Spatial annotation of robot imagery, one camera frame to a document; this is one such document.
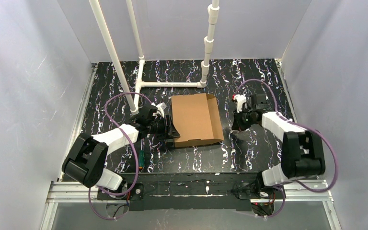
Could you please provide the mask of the black front mounting rail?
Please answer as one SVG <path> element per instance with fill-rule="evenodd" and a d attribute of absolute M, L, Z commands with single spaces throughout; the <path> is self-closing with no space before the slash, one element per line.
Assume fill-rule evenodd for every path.
<path fill-rule="evenodd" d="M 128 198 L 130 211 L 158 209 L 252 210 L 252 202 L 273 203 L 282 195 L 263 187 L 254 172 L 141 173 Z"/>

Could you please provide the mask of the brown cardboard box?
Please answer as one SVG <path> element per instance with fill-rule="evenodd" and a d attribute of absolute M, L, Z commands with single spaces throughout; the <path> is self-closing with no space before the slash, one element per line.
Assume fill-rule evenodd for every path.
<path fill-rule="evenodd" d="M 180 134 L 176 148 L 216 144 L 224 140 L 216 96 L 208 93 L 171 97 L 173 125 Z"/>

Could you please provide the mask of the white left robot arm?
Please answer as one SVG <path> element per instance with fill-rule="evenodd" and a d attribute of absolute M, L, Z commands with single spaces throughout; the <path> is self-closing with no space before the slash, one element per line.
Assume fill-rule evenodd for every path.
<path fill-rule="evenodd" d="M 111 131 L 93 136 L 79 134 L 62 164 L 62 172 L 85 187 L 98 186 L 116 191 L 123 178 L 105 168 L 109 154 L 149 134 L 167 142 L 180 137 L 171 116 L 164 114 L 163 106 L 162 103 L 145 105 L 126 124 Z"/>

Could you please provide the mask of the green handled screwdriver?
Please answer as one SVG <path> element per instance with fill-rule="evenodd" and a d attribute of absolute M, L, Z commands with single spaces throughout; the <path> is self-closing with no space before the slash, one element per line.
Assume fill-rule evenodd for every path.
<path fill-rule="evenodd" d="M 141 170 L 145 166 L 145 153 L 144 150 L 139 151 L 139 157 L 138 157 L 138 168 Z"/>

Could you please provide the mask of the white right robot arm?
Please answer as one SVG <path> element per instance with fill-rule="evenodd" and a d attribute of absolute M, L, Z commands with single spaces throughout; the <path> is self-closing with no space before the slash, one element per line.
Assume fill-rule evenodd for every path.
<path fill-rule="evenodd" d="M 245 131 L 252 125 L 260 125 L 282 143 L 280 163 L 259 172 L 257 184 L 260 187 L 324 174 L 326 165 L 319 135 L 293 124 L 281 113 L 272 110 L 263 94 L 235 94 L 232 101 L 236 105 L 232 130 Z"/>

